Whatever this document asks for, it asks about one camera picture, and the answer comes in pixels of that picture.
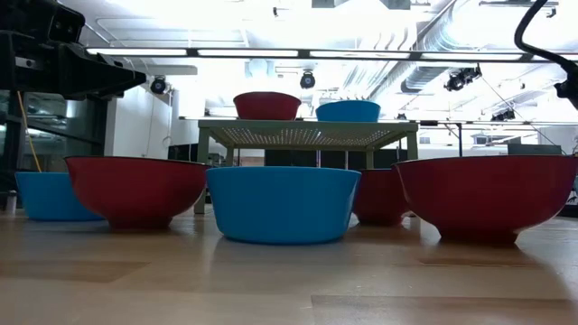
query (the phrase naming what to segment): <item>floor plank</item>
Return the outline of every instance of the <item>floor plank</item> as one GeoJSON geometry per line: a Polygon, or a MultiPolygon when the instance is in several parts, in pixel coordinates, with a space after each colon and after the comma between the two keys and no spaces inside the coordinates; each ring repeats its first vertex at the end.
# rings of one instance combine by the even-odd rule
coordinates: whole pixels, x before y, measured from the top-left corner
{"type": "Polygon", "coordinates": [[[229,241],[214,216],[164,233],[0,217],[0,323],[577,324],[578,220],[515,246],[440,242],[434,227],[362,227],[319,246],[229,241]]]}

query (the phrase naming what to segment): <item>mesh tabletop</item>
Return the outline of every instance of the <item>mesh tabletop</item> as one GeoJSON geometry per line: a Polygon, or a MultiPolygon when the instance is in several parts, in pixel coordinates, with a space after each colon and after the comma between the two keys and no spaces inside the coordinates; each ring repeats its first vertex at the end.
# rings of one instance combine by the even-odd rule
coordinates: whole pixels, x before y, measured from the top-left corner
{"type": "Polygon", "coordinates": [[[201,120],[219,143],[235,148],[377,150],[416,132],[414,123],[201,120]]]}

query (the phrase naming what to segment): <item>spotlight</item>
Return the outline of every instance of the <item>spotlight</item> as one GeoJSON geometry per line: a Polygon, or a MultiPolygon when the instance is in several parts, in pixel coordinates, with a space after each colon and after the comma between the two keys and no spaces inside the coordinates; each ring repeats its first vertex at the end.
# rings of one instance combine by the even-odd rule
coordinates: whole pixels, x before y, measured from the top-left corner
{"type": "Polygon", "coordinates": [[[480,64],[476,68],[459,69],[450,73],[450,80],[443,87],[448,91],[460,91],[481,75],[480,64]]]}
{"type": "Polygon", "coordinates": [[[303,89],[310,89],[315,87],[315,77],[313,76],[313,72],[305,71],[301,77],[300,85],[303,89]]]}
{"type": "Polygon", "coordinates": [[[171,91],[172,86],[166,81],[166,76],[155,76],[151,83],[151,91],[157,95],[164,95],[171,91]]]}
{"type": "Polygon", "coordinates": [[[505,122],[513,119],[516,119],[516,113],[514,110],[509,109],[505,112],[501,112],[495,116],[492,116],[490,122],[505,122]]]}

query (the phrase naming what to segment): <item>plastic bowl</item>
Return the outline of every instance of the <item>plastic bowl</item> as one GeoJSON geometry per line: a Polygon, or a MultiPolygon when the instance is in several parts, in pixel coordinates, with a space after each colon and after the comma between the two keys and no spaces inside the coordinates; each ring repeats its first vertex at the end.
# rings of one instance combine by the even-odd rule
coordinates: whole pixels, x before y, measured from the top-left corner
{"type": "Polygon", "coordinates": [[[343,100],[315,110],[320,122],[377,122],[381,106],[365,100],[343,100]]]}
{"type": "Polygon", "coordinates": [[[207,171],[219,230],[251,243],[331,241],[348,228],[359,172],[308,167],[207,171]]]}
{"type": "Polygon", "coordinates": [[[493,156],[401,162],[409,208],[442,238],[513,243],[568,199],[578,159],[493,156]]]}
{"type": "Polygon", "coordinates": [[[80,202],[115,230],[163,229],[205,188],[207,165],[125,157],[69,157],[80,202]]]}
{"type": "Polygon", "coordinates": [[[30,220],[102,220],[80,204],[66,172],[17,172],[16,181],[30,220]]]}
{"type": "Polygon", "coordinates": [[[353,212],[362,224],[397,226],[408,211],[399,174],[392,169],[361,171],[353,212]]]}
{"type": "Polygon", "coordinates": [[[253,120],[293,121],[297,117],[297,109],[301,105],[299,98],[267,91],[241,94],[233,101],[239,118],[253,120]]]}

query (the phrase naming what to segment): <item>glass wall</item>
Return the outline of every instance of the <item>glass wall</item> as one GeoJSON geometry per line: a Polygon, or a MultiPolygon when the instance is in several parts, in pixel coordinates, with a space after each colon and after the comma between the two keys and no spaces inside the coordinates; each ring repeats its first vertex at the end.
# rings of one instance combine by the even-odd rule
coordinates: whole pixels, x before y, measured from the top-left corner
{"type": "MultiPolygon", "coordinates": [[[[93,145],[89,143],[36,129],[29,129],[28,134],[33,140],[34,151],[43,172],[65,172],[67,169],[64,157],[94,154],[93,145]]],[[[29,140],[29,136],[26,135],[19,167],[22,170],[36,171],[38,168],[29,140]]]]}
{"type": "Polygon", "coordinates": [[[22,99],[23,110],[16,93],[0,91],[0,112],[6,113],[5,125],[0,125],[0,208],[6,193],[18,190],[14,173],[38,170],[31,140],[43,172],[67,171],[67,156],[104,153],[107,102],[41,93],[23,93],[22,99]]]}
{"type": "Polygon", "coordinates": [[[8,111],[9,101],[10,101],[10,92],[6,90],[0,90],[0,112],[8,111]]]}
{"type": "Polygon", "coordinates": [[[65,100],[60,95],[31,93],[28,95],[28,118],[32,122],[55,128],[78,137],[98,139],[99,107],[90,100],[65,100]]]}

